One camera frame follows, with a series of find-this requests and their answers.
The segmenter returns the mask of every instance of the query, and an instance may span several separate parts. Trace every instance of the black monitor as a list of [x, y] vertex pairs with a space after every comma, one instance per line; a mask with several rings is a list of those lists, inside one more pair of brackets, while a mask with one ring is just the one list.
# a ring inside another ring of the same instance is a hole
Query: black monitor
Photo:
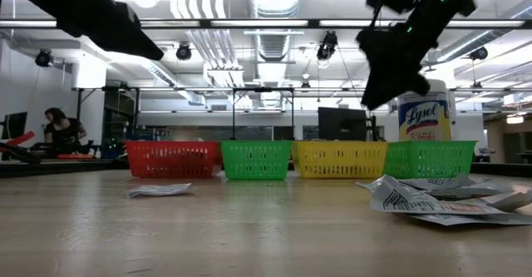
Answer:
[[318, 108], [319, 138], [322, 140], [365, 141], [366, 111], [331, 107]]
[[2, 139], [10, 140], [24, 135], [26, 118], [27, 112], [6, 115], [3, 122], [0, 122], [3, 126]]

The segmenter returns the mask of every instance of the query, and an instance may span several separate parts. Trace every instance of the wooden table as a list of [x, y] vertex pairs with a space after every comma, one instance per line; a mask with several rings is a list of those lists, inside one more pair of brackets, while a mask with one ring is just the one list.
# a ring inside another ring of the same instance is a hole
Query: wooden table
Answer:
[[162, 182], [128, 171], [0, 180], [0, 276], [532, 274], [531, 227], [379, 213], [355, 181], [195, 181], [193, 195], [125, 198], [149, 183]]

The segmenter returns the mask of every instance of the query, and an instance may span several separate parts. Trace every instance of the yellow basket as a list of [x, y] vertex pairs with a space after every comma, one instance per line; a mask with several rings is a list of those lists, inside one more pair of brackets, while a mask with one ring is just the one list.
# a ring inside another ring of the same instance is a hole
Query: yellow basket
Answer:
[[295, 141], [293, 164], [302, 178], [378, 178], [387, 142]]

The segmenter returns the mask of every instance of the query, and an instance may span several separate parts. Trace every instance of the basket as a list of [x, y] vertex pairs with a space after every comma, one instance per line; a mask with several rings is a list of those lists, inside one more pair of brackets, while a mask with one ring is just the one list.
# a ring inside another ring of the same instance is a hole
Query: basket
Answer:
[[218, 142], [128, 141], [131, 174], [140, 178], [211, 178], [221, 170]]
[[302, 178], [377, 178], [387, 148], [387, 142], [296, 141], [292, 155]]
[[230, 180], [283, 180], [291, 145], [291, 141], [223, 141], [225, 176]]
[[384, 172], [399, 179], [446, 178], [469, 173], [476, 141], [391, 143]]

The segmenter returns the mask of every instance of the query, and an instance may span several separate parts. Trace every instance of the woman's hair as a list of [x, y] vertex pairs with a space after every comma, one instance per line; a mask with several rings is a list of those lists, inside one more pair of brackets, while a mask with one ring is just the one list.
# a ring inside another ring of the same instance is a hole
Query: woman's hair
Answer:
[[44, 115], [46, 115], [46, 114], [52, 115], [52, 117], [53, 117], [52, 122], [55, 123], [55, 124], [61, 124], [62, 120], [67, 118], [65, 113], [63, 111], [61, 111], [60, 109], [56, 108], [56, 107], [51, 107], [51, 108], [45, 110], [44, 111]]

